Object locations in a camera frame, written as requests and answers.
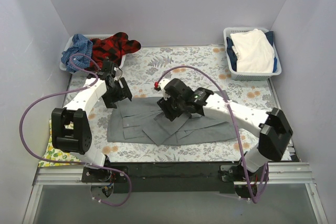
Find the grey long sleeve shirt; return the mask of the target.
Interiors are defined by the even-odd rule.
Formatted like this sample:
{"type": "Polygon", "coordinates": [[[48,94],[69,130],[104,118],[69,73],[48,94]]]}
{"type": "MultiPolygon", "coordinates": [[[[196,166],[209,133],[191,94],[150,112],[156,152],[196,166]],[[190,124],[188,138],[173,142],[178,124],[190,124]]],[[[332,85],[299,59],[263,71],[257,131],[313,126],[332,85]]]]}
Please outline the grey long sleeve shirt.
{"type": "Polygon", "coordinates": [[[134,98],[117,103],[107,129],[107,141],[160,145],[191,145],[236,138],[229,122],[183,113],[167,119],[157,97],[134,98]]]}

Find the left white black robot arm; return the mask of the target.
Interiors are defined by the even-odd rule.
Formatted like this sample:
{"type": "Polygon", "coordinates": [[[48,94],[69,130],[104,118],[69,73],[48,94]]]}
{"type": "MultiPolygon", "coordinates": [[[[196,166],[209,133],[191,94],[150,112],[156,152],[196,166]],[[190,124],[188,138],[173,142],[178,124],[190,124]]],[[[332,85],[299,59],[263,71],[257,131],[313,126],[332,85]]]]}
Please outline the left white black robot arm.
{"type": "Polygon", "coordinates": [[[107,155],[92,144],[88,116],[95,104],[102,99],[106,108],[117,108],[117,102],[132,99],[132,93],[121,69],[112,61],[104,61],[100,70],[89,74],[81,90],[62,109],[51,113],[52,145],[70,153],[84,163],[97,165],[93,175],[100,182],[111,178],[112,170],[107,155]]]}

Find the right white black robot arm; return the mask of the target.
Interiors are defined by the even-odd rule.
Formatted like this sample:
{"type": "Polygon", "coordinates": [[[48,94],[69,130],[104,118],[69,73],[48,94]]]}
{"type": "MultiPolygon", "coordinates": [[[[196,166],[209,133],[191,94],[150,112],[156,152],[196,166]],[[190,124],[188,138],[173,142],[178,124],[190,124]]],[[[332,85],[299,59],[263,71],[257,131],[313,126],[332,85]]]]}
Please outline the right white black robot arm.
{"type": "Polygon", "coordinates": [[[258,143],[240,160],[233,169],[233,175],[242,180],[251,180],[268,161],[278,162],[293,135],[293,130],[279,108],[271,111],[249,108],[205,88],[192,90],[180,79],[162,79],[155,83],[155,90],[163,97],[159,107],[170,121],[184,112],[199,114],[206,118],[230,122],[235,118],[237,126],[259,138],[258,143]]]}

